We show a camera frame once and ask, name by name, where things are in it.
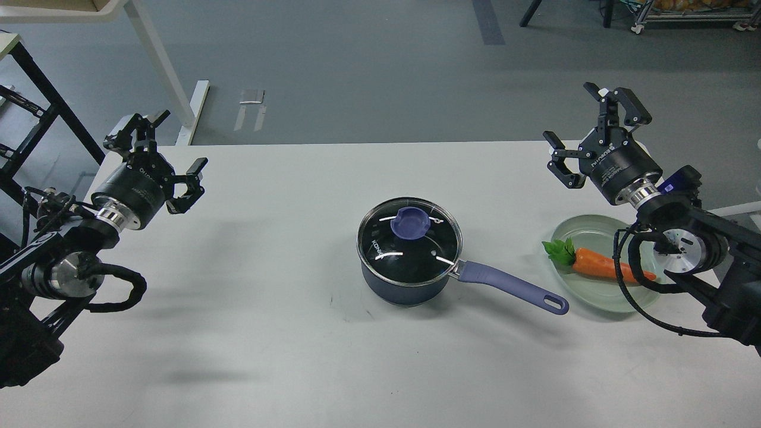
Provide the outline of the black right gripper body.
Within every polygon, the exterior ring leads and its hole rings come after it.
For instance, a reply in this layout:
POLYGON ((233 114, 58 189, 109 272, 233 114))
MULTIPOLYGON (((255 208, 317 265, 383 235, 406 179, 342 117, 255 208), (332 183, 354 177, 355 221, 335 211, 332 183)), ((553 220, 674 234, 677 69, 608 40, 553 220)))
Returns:
POLYGON ((622 205, 626 197, 620 193, 639 179, 656 182, 663 169, 637 143, 630 130, 614 127, 608 139, 592 129, 580 144, 580 149, 592 157, 579 160, 581 174, 592 180, 601 195, 611 205, 622 205))

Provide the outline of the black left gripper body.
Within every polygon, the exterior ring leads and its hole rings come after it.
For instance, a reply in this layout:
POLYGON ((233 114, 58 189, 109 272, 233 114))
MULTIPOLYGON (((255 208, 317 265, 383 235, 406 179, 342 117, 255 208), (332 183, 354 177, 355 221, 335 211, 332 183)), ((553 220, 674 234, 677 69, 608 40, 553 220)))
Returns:
POLYGON ((128 228, 142 230, 173 197, 174 185, 168 178, 174 173, 174 168, 160 153, 132 153, 92 193, 92 203, 99 207, 112 201, 120 203, 133 214, 133 224, 128 228))

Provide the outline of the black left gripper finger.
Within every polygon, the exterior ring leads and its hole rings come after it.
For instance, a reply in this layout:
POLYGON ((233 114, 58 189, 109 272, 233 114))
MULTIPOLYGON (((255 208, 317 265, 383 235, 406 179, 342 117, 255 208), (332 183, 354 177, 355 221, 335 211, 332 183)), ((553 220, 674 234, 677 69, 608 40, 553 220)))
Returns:
POLYGON ((197 158, 188 168, 185 174, 171 174, 166 176, 166 189, 169 190, 169 198, 166 199, 166 208, 169 214, 185 214, 200 198, 206 190, 201 185, 202 169, 207 165, 207 158, 197 158), (174 197, 174 185, 183 184, 187 189, 179 197, 174 197))
POLYGON ((140 141, 155 141, 155 130, 171 112, 168 109, 153 115, 124 116, 103 141, 103 148, 127 160, 140 141))

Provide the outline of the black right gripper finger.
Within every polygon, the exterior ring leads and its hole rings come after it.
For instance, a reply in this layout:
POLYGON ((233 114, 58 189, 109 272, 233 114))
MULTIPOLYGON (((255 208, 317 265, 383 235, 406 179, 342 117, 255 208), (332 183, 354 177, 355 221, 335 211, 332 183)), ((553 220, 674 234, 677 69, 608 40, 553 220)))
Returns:
POLYGON ((544 131, 543 137, 549 143, 550 149, 550 161, 547 163, 547 168, 560 180, 560 182, 569 189, 579 189, 584 187, 586 182, 586 175, 579 172, 572 172, 566 165, 565 161, 568 158, 588 159, 589 151, 580 150, 568 150, 565 144, 555 135, 552 131, 544 131))
POLYGON ((625 87, 601 89, 593 82, 585 82, 583 87, 599 105, 597 124, 590 130, 590 135, 623 135, 652 122, 652 114, 632 90, 625 87))

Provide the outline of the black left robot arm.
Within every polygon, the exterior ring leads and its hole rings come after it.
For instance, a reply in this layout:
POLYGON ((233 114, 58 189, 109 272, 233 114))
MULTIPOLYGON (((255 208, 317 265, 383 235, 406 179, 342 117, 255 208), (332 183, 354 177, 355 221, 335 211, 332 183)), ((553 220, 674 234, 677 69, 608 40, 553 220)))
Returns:
POLYGON ((133 114, 104 139, 122 162, 92 193, 90 203, 52 188, 27 187, 23 208, 40 196, 36 233, 2 261, 2 387, 24 386, 59 361, 60 336, 84 310, 114 313, 136 306, 144 277, 109 265, 98 252, 111 249, 126 229, 142 230, 166 207, 182 214, 204 195, 198 158, 185 174, 158 151, 156 129, 169 111, 133 114))

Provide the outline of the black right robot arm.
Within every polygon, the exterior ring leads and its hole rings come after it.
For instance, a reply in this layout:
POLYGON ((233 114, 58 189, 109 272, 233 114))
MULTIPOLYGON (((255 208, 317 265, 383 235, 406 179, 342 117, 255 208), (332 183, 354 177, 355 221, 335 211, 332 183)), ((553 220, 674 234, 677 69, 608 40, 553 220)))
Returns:
POLYGON ((576 149, 544 132, 552 149, 547 167, 568 188, 590 180, 609 204, 636 210, 636 221, 617 230, 612 244, 614 278, 626 300, 643 312, 624 285, 623 246, 635 282, 660 294, 692 296, 705 308, 707 330, 652 316, 650 322, 680 336, 730 338, 759 348, 759 233, 702 209, 702 176, 692 166, 663 178, 662 168, 633 136, 652 116, 630 89, 601 89, 592 82, 584 88, 599 105, 597 124, 576 149))

